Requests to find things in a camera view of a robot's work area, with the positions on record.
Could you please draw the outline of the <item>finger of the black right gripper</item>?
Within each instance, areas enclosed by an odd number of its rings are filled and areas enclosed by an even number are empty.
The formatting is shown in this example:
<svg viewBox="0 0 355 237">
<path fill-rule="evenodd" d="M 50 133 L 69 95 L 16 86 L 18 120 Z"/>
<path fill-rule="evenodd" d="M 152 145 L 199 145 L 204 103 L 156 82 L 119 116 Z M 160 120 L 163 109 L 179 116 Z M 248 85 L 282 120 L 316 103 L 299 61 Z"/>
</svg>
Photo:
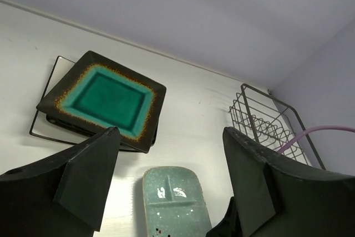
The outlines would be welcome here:
<svg viewBox="0 0 355 237">
<path fill-rule="evenodd" d="M 239 237 L 242 236 L 241 224 L 235 198 L 232 196 L 223 219 L 210 231 L 206 237 Z"/>
</svg>

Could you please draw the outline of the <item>black square plate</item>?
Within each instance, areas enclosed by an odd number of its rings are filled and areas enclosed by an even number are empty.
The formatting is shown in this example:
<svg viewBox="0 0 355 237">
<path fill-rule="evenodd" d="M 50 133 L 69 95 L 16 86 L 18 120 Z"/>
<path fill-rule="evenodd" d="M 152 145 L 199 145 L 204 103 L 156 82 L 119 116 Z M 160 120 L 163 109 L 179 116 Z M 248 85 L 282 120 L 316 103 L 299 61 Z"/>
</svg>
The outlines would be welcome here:
<svg viewBox="0 0 355 237">
<path fill-rule="evenodd" d="M 36 109 L 95 134 L 117 127 L 121 143 L 148 153 L 165 95 L 163 84 L 87 51 Z"/>
</svg>

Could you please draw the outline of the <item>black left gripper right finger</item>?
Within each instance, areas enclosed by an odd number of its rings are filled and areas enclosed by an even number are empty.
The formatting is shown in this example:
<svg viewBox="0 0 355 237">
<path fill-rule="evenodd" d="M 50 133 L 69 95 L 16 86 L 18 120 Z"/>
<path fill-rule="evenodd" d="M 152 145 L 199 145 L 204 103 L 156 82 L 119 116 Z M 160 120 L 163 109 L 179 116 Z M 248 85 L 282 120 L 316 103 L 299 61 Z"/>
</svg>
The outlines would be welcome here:
<svg viewBox="0 0 355 237">
<path fill-rule="evenodd" d="M 353 236 L 354 177 L 317 169 L 232 127 L 222 133 L 238 236 Z"/>
</svg>

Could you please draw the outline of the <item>white square plate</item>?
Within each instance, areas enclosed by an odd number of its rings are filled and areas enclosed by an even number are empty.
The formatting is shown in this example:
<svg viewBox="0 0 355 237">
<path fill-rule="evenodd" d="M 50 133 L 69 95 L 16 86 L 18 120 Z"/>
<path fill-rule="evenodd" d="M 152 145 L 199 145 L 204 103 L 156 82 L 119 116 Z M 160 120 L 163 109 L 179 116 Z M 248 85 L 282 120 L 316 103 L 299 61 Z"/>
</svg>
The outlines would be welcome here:
<svg viewBox="0 0 355 237">
<path fill-rule="evenodd" d="M 40 100 L 42 100 L 44 96 L 46 96 L 47 93 L 64 77 L 73 65 L 73 61 L 62 56 L 57 56 Z M 29 134 L 44 140 L 68 145 L 75 145 L 86 139 L 83 135 L 50 123 L 46 119 L 46 114 L 38 110 L 35 112 L 29 129 Z"/>
</svg>

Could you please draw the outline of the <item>pale green glass plate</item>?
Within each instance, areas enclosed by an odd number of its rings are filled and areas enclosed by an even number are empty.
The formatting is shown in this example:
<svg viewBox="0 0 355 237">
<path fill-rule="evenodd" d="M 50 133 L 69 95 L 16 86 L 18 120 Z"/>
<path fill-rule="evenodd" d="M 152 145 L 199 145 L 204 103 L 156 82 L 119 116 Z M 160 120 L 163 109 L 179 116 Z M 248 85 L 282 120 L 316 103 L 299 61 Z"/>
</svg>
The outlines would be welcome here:
<svg viewBox="0 0 355 237">
<path fill-rule="evenodd" d="M 163 166 L 143 175 L 147 236 L 206 236 L 212 229 L 202 187 L 190 169 Z"/>
</svg>

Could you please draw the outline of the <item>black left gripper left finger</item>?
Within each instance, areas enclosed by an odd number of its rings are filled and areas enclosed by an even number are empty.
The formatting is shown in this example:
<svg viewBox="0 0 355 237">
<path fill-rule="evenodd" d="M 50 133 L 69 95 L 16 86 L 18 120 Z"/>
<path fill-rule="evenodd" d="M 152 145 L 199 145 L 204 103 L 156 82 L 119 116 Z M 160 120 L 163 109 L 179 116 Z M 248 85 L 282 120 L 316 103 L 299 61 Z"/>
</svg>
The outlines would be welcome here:
<svg viewBox="0 0 355 237">
<path fill-rule="evenodd" d="M 119 153 L 116 127 L 1 174 L 1 236 L 93 236 Z"/>
</svg>

